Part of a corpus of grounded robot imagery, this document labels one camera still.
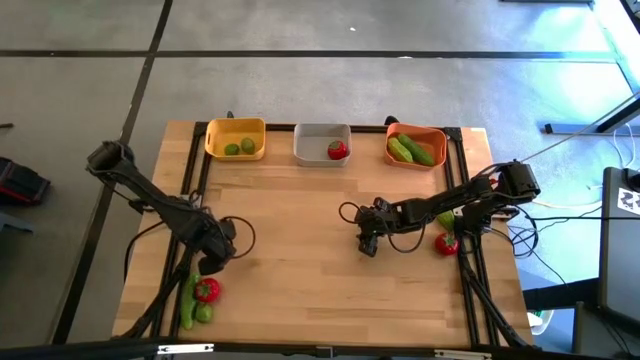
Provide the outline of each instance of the gray floor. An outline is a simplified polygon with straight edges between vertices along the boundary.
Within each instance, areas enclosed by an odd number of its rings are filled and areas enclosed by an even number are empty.
[[[0,49],[144,50],[163,2],[5,3]],[[609,51],[599,19],[584,5],[497,0],[184,0],[174,4],[161,49]],[[2,209],[37,232],[0,233],[1,347],[51,336],[98,195],[84,159],[100,140],[119,136],[142,62],[0,58],[0,122],[16,124],[0,130],[0,151],[53,183],[41,207]],[[407,123],[485,127],[500,161],[558,140],[540,134],[540,122],[586,123],[630,94],[613,62],[157,59],[131,146],[150,175],[171,119],[206,121],[232,110],[269,122],[381,124],[394,114]],[[629,138],[620,144],[628,157]],[[609,138],[579,138],[531,164],[542,200],[582,204],[599,198],[586,185],[599,184],[602,169],[619,160]],[[579,213],[528,208],[532,215]],[[110,336],[124,250],[138,221],[113,201],[71,341]],[[538,253],[569,281],[597,274],[598,246],[598,224],[568,223],[545,231]],[[535,259],[518,266],[559,281]]]

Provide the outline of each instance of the red tomato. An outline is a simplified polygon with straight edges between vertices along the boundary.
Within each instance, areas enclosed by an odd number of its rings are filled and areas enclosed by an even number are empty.
[[[438,235],[433,245],[442,255],[453,255],[458,252],[458,240],[451,233]]]
[[[216,279],[204,278],[196,284],[193,296],[203,303],[214,302],[220,296],[220,284]]]
[[[331,160],[340,160],[349,154],[349,150],[342,141],[336,140],[329,144],[327,154]]]

